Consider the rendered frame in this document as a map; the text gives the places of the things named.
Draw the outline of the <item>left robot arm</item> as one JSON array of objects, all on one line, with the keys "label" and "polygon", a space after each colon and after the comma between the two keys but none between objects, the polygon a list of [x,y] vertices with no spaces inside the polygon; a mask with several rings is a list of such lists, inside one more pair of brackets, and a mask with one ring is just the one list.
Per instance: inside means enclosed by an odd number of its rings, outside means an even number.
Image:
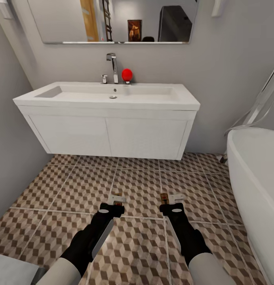
[{"label": "left robot arm", "polygon": [[73,237],[70,247],[58,258],[36,285],[78,285],[89,262],[93,262],[110,234],[113,217],[121,217],[125,207],[114,202],[126,203],[123,196],[110,195],[108,204],[102,203],[84,230]]}]

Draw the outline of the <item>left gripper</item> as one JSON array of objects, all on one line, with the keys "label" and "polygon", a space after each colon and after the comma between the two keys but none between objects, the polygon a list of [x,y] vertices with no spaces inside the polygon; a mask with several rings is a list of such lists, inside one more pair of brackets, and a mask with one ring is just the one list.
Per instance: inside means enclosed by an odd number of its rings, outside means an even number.
[{"label": "left gripper", "polygon": [[114,213],[114,217],[121,217],[122,214],[124,214],[125,207],[122,205],[108,205],[106,203],[102,203],[100,205],[100,209],[102,208],[111,208]]}]

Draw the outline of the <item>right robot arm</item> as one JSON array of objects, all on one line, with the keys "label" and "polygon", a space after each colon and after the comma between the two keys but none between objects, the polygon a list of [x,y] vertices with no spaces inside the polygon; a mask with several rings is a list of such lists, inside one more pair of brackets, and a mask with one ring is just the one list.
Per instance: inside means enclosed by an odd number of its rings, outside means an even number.
[{"label": "right robot arm", "polygon": [[236,285],[216,260],[198,229],[189,223],[182,203],[184,194],[169,195],[169,204],[160,205],[182,256],[185,257],[194,285]]}]

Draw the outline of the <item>mousetrap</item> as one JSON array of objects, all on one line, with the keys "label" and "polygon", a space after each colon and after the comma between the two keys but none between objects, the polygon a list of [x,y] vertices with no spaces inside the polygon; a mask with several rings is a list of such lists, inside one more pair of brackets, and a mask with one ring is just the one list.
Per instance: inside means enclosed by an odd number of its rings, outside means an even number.
[{"label": "mousetrap", "polygon": [[161,193],[160,194],[162,205],[169,204],[168,196],[169,196],[168,193]]},{"label": "mousetrap", "polygon": [[[117,194],[114,194],[113,196],[122,196],[122,193],[117,193]],[[114,202],[114,204],[123,206],[123,203]]]}]

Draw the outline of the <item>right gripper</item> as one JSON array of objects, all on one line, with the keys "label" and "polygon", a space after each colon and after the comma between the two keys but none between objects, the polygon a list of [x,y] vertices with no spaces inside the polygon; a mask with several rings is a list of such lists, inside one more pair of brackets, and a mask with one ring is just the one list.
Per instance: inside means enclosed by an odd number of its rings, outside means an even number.
[{"label": "right gripper", "polygon": [[160,209],[160,212],[163,212],[163,215],[164,215],[164,216],[168,216],[168,215],[169,215],[169,210],[170,210],[172,207],[178,207],[178,208],[180,208],[181,210],[183,210],[183,212],[185,212],[182,203],[175,203],[174,205],[170,205],[170,204],[160,205],[159,209]]}]

